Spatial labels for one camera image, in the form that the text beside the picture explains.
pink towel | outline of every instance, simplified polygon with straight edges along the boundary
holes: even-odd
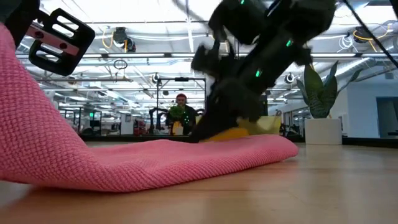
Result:
[[[279,136],[189,144],[166,140],[91,149],[15,57],[0,24],[0,179],[47,187],[132,192],[283,161]]]

person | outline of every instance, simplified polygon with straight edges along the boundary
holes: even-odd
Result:
[[[185,96],[183,93],[178,94],[177,97],[175,98],[175,101],[178,106],[184,109],[184,115],[180,121],[183,127],[183,135],[189,135],[197,123],[196,122],[197,112],[191,106],[187,105],[187,96]],[[167,120],[169,121],[172,120],[170,114],[168,114],[167,117],[168,117]]]

light wood floor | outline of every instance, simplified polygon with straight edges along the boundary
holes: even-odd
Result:
[[[285,162],[133,194],[0,182],[0,223],[397,223],[397,149],[300,147]]]

green led light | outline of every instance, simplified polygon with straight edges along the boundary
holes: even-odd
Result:
[[[289,40],[286,44],[286,47],[290,47],[293,44],[293,41]]]
[[[262,71],[257,70],[257,72],[256,72],[256,77],[260,77],[261,73],[262,73]]]

potted plant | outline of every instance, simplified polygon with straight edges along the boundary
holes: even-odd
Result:
[[[297,86],[313,117],[313,119],[305,120],[305,142],[307,144],[339,145],[342,143],[341,120],[328,119],[328,116],[340,91],[357,79],[362,70],[354,72],[350,80],[338,90],[335,77],[337,65],[338,62],[331,67],[330,74],[324,82],[309,65],[305,66],[304,83],[297,80]]]
[[[185,112],[184,108],[178,105],[172,106],[169,109],[169,114],[173,121],[173,129],[172,129],[173,135],[183,134],[183,126],[181,124],[181,120],[183,118],[184,112]]]

